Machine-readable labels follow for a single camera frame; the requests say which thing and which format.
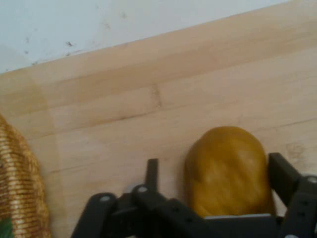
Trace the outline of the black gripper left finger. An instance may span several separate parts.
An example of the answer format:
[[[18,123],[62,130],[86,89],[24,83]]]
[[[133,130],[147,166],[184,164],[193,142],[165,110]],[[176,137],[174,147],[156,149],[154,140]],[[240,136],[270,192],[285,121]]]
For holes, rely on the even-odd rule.
[[[176,199],[158,192],[158,159],[149,159],[145,181],[117,198],[98,193],[87,202],[73,238],[209,238],[207,223]]]

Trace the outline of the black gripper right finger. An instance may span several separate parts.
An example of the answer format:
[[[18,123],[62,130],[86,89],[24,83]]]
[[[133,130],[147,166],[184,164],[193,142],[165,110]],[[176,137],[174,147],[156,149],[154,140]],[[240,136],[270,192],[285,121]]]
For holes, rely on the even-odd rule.
[[[300,174],[280,153],[269,153],[270,187],[287,210],[278,231],[279,238],[317,236],[317,177]]]

